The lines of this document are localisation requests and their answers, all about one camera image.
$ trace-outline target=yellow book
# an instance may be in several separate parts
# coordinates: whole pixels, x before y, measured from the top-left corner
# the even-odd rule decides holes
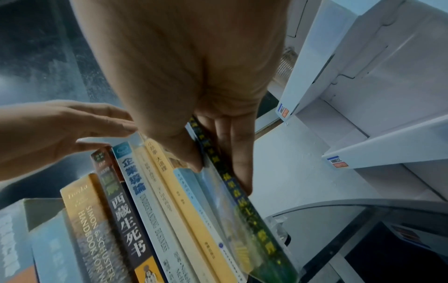
[[[218,279],[222,283],[238,282],[238,279],[233,274],[229,264],[221,254],[219,247],[216,245],[213,237],[208,232],[201,216],[196,211],[195,207],[174,175],[174,164],[179,164],[179,161],[173,158],[169,158],[169,160],[160,145],[151,139],[147,139],[145,141],[145,146],[157,165],[157,169],[165,180],[175,202],[183,213],[183,216],[199,242],[199,245],[205,253],[208,261],[216,272]]]
[[[179,211],[178,205],[173,201],[171,192],[167,190],[167,185],[162,179],[159,170],[144,146],[133,148],[135,156],[139,161],[146,178],[154,190],[163,212],[173,227],[179,242],[190,260],[191,266],[196,272],[201,283],[217,283],[216,275],[205,258],[199,244],[194,238],[183,215]]]

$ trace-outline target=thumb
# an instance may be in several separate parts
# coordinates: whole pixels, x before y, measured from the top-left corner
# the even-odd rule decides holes
[[[202,169],[201,154],[185,128],[182,128],[179,133],[170,137],[154,137],[151,135],[149,137],[168,149],[178,159],[187,162],[193,171],[199,172]]]

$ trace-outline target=person's left hand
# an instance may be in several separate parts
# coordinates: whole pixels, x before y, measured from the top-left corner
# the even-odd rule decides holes
[[[0,180],[107,143],[87,137],[127,137],[137,131],[129,113],[110,104],[55,100],[0,108]]]

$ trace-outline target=stack of books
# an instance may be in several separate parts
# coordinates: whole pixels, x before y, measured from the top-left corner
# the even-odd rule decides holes
[[[295,283],[284,246],[192,118],[195,173],[142,136],[91,155],[62,199],[0,211],[0,282]]]

